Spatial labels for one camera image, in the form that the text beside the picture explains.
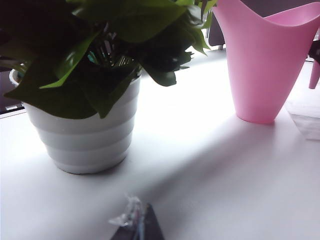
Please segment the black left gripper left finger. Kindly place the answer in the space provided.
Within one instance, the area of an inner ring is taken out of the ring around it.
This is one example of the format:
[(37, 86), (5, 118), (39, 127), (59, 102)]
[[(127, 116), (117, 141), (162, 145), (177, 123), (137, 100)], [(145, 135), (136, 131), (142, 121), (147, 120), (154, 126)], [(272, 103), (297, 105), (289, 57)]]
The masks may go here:
[(139, 213), (121, 214), (109, 220), (109, 223), (117, 226), (117, 230), (111, 240), (144, 240), (145, 239), (145, 215)]

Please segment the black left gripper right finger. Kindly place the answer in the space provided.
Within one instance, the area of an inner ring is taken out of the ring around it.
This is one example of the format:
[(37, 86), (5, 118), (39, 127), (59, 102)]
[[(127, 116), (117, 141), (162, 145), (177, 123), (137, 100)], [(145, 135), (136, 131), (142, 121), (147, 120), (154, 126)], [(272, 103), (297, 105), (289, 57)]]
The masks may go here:
[(148, 203), (145, 208), (144, 239), (165, 240), (156, 213), (153, 209), (153, 206), (150, 203)]

